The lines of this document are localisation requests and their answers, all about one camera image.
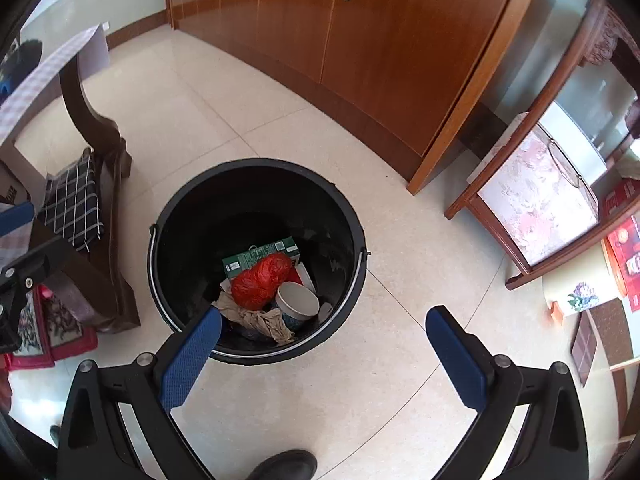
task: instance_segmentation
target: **floral cushion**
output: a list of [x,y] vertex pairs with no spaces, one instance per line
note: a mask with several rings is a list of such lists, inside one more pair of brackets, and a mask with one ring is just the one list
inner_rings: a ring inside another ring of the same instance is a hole
[[[507,142],[521,114],[470,176]],[[551,256],[598,222],[591,189],[538,124],[478,193],[529,265]]]

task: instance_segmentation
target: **screw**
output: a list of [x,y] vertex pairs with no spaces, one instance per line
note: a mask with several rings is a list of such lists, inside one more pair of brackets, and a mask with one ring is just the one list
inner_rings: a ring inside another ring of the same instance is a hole
[[494,362],[500,368],[509,368],[511,366],[511,359],[509,359],[506,355],[498,354],[494,357]]
[[567,375],[569,373],[569,367],[566,364],[561,363],[560,361],[554,363],[554,368],[556,369],[556,372],[561,375]]
[[136,357],[136,362],[140,366],[147,366],[154,361],[154,355],[151,352],[143,352],[138,357]]
[[94,367],[94,362],[91,359],[87,359],[86,361],[82,361],[78,370],[80,370],[83,374],[87,373],[91,368]]

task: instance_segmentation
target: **black bucket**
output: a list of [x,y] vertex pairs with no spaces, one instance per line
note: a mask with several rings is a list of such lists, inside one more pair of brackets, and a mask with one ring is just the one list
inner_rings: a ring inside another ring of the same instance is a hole
[[367,269],[364,231],[340,191],[291,162],[235,160],[185,184],[151,227],[147,270],[162,318],[178,332],[193,314],[218,298],[225,279],[222,258],[293,237],[316,284],[320,303],[334,310],[312,319],[294,342],[276,346],[249,340],[223,320],[211,357],[233,364],[285,361],[328,339],[347,319],[362,291]]

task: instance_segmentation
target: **wooden chair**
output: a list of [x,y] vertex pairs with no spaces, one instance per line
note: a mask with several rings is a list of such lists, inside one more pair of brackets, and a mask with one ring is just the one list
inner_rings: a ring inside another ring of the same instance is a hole
[[[456,201],[445,211],[447,219],[452,219],[458,211],[466,207],[478,218],[487,230],[503,246],[507,254],[514,261],[520,274],[507,280],[506,286],[513,290],[525,283],[543,276],[550,270],[568,262],[574,256],[587,250],[593,244],[604,238],[609,232],[624,221],[628,215],[640,207],[640,189],[626,200],[610,216],[602,212],[602,198],[610,191],[601,192],[598,196],[600,202],[599,220],[594,227],[566,245],[564,248],[546,257],[546,259],[529,265],[518,246],[514,243],[505,227],[496,218],[491,209],[478,195],[482,187],[502,167],[510,155],[515,152],[529,132],[538,124],[538,121],[549,108],[555,97],[567,82],[572,71],[586,62],[601,64],[610,59],[618,71],[636,89],[640,89],[640,50],[631,38],[622,21],[616,13],[607,5],[605,0],[590,0],[588,10],[580,23],[569,47],[562,56],[560,63],[553,72],[540,94],[533,101],[529,113],[516,128],[508,142],[497,152],[491,161],[478,173],[476,178],[467,186]],[[631,142],[638,138],[640,124],[631,128],[629,135],[607,158],[607,168],[612,168],[615,162],[623,155]]]
[[[60,71],[60,86],[71,120],[94,151],[95,179],[105,213],[104,235],[91,245],[89,252],[73,252],[62,272],[48,278],[46,285],[79,322],[95,326],[100,332],[120,332],[140,326],[133,289],[120,273],[118,262],[120,193],[122,179],[130,173],[131,156],[116,123],[96,113],[86,100],[78,55]],[[35,219],[30,246],[52,237],[53,231]],[[77,294],[84,296],[86,302],[81,303],[88,303],[90,308],[74,308]]]

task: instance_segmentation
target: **green box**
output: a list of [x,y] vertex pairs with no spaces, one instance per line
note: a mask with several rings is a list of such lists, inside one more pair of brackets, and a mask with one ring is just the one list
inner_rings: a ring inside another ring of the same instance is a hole
[[243,270],[251,269],[251,267],[258,263],[259,260],[273,253],[286,254],[293,260],[294,265],[297,265],[300,261],[300,251],[298,250],[298,246],[293,241],[293,238],[288,237],[284,238],[284,240],[278,240],[271,244],[249,249],[244,253],[224,258],[222,260],[222,265],[225,267],[226,276],[232,280]]

